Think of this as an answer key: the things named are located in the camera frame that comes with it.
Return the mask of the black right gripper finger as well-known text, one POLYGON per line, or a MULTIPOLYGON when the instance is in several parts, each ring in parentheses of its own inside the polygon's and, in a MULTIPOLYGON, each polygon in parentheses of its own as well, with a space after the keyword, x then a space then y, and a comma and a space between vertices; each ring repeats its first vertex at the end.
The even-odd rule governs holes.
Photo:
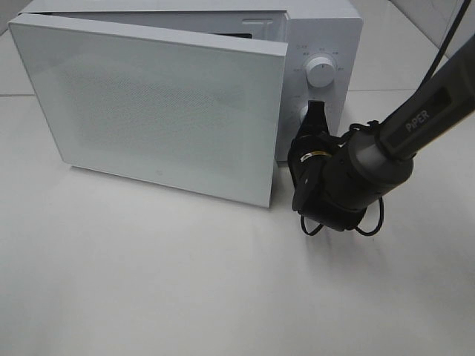
POLYGON ((305 135, 329 133, 324 102, 318 100, 308 101, 307 112, 302 121, 302 133, 305 135))

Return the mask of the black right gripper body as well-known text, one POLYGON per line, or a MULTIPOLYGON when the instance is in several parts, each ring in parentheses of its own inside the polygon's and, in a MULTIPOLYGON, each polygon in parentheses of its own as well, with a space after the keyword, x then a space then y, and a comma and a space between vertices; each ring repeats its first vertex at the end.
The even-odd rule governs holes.
POLYGON ((349 134, 331 136, 323 126, 301 126, 292 140, 287 161, 295 188, 294 200, 315 200, 326 193, 332 200, 349 199, 349 180, 322 178, 328 162, 334 162, 349 134))

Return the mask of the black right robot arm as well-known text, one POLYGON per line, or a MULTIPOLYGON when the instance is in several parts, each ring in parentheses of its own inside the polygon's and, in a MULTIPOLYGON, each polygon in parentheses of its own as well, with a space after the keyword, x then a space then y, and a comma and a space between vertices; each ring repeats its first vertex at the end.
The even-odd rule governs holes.
POLYGON ((408 180, 417 152, 473 112, 473 39, 383 122, 354 123, 332 136, 324 103, 310 101, 287 155, 292 210, 318 224, 312 231, 302 224, 302 231, 378 233, 383 196, 408 180))

